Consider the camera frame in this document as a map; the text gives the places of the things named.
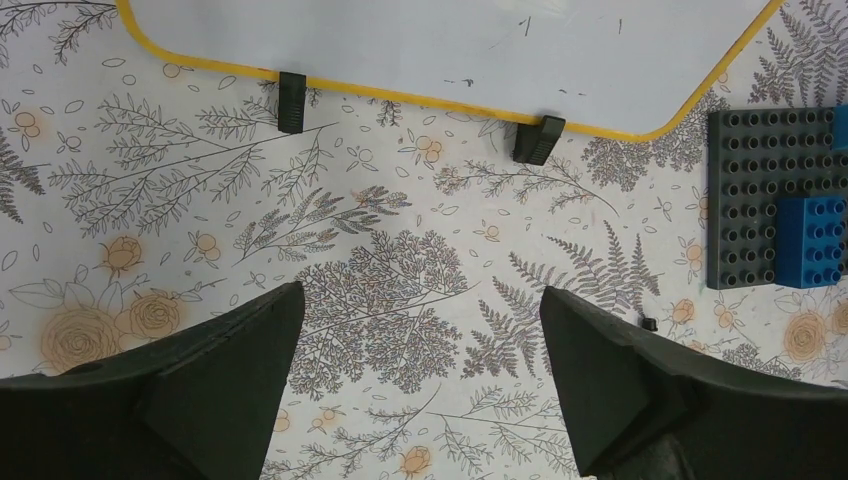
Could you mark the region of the black marker cap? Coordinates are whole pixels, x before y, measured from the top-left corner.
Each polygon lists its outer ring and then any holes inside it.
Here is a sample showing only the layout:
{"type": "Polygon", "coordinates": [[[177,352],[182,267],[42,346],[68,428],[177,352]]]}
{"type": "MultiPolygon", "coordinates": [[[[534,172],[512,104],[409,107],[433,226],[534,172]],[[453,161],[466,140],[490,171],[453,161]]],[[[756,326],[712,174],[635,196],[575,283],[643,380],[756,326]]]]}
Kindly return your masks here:
{"type": "Polygon", "coordinates": [[[640,319],[640,326],[650,332],[656,332],[658,330],[657,320],[651,317],[643,317],[640,319]]]}

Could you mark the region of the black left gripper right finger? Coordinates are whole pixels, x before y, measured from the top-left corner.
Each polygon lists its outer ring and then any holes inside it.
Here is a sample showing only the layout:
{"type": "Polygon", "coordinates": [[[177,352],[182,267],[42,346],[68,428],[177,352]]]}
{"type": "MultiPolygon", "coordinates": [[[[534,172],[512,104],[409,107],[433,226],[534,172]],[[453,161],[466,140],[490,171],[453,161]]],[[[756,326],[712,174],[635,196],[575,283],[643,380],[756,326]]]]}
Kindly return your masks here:
{"type": "Polygon", "coordinates": [[[718,360],[563,289],[540,319],[580,475],[846,477],[845,390],[718,360]]]}

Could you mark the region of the yellow framed whiteboard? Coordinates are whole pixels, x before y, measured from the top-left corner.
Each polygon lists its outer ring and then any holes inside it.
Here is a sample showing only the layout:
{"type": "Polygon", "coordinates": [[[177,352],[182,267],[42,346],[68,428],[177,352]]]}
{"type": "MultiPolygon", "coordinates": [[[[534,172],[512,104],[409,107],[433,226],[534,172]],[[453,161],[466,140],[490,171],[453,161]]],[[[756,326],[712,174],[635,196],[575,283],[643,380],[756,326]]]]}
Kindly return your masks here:
{"type": "Polygon", "coordinates": [[[678,125],[776,1],[121,1],[178,65],[622,141],[678,125]]]}

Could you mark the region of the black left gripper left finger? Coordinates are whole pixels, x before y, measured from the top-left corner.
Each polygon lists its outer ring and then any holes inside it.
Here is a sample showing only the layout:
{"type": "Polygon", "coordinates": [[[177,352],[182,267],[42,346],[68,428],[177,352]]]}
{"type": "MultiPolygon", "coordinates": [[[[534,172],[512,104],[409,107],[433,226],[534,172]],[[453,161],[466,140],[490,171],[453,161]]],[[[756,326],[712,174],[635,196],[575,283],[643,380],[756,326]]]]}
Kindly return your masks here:
{"type": "Polygon", "coordinates": [[[305,318],[299,282],[57,376],[1,383],[5,479],[256,479],[305,318]]]}

